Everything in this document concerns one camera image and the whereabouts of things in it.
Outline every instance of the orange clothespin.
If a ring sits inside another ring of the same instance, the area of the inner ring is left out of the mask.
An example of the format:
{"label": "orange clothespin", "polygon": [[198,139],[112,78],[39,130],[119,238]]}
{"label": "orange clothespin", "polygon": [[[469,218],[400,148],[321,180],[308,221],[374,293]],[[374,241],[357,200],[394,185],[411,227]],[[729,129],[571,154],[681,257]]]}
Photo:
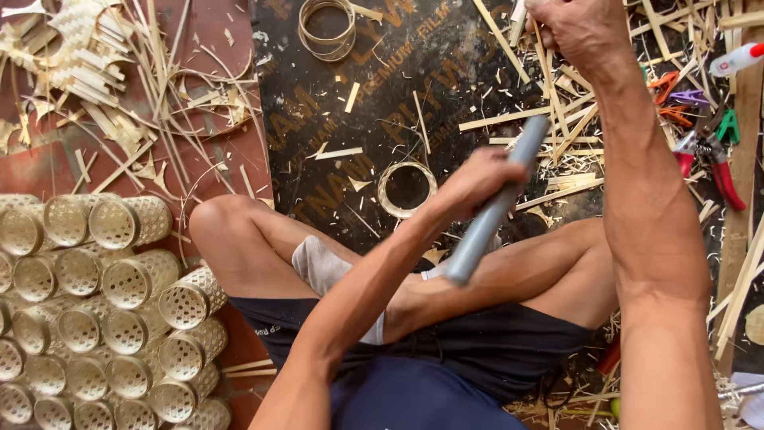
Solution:
{"label": "orange clothespin", "polygon": [[687,109],[687,105],[671,106],[658,109],[658,114],[671,119],[682,127],[692,127],[692,122],[682,115],[685,109]]}
{"label": "orange clothespin", "polygon": [[658,88],[658,94],[655,98],[656,105],[662,105],[663,102],[666,101],[666,98],[669,97],[669,93],[674,89],[674,85],[676,85],[678,78],[679,72],[673,71],[664,73],[663,76],[661,76],[661,79],[652,81],[648,84],[648,88]]}

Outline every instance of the person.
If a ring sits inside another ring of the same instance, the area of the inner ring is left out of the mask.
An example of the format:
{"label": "person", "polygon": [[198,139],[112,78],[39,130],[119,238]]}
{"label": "person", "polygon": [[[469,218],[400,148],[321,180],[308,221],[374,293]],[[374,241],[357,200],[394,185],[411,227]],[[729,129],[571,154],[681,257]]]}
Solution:
{"label": "person", "polygon": [[524,428],[500,406],[617,306],[622,428],[721,428],[697,211],[659,130],[622,3],[526,7],[544,45],[597,95],[604,217],[490,252],[460,288],[440,276],[442,265],[410,270],[453,220],[505,182],[526,180],[501,150],[476,151],[363,258],[256,200],[201,204],[193,240],[279,370],[250,430]]}

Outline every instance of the black shorts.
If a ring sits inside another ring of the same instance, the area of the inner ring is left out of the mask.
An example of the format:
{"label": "black shorts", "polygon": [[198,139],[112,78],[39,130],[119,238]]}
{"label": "black shorts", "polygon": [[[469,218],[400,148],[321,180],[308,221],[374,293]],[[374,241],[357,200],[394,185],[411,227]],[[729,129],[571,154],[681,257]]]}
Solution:
{"label": "black shorts", "polygon": [[[255,330],[281,370],[292,342],[317,298],[228,299]],[[394,355],[440,362],[502,403],[525,396],[593,331],[519,305],[506,303],[424,327],[385,345],[355,344],[338,378],[373,356]]]}

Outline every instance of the hand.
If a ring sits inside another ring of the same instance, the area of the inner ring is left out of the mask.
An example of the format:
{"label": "hand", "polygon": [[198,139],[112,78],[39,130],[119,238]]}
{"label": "hand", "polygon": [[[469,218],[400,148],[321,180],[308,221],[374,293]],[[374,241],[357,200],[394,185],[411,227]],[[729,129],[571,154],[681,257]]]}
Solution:
{"label": "hand", "polygon": [[535,18],[544,46],[562,52],[592,83],[636,63],[620,0],[526,0],[526,8],[528,32],[535,32]]}
{"label": "hand", "polygon": [[451,175],[432,198],[434,204],[443,205],[452,219],[467,219],[476,214],[486,200],[506,183],[525,184],[528,172],[525,166],[507,164],[503,148],[479,148]]}

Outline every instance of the purple clothespin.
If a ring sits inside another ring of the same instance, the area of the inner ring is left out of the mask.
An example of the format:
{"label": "purple clothespin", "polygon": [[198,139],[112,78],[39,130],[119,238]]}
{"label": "purple clothespin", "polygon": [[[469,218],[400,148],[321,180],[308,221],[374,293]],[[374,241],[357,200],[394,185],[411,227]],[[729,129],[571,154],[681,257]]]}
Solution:
{"label": "purple clothespin", "polygon": [[674,99],[674,101],[683,103],[685,105],[710,104],[703,95],[703,90],[677,91],[676,93],[671,93],[668,96]]}

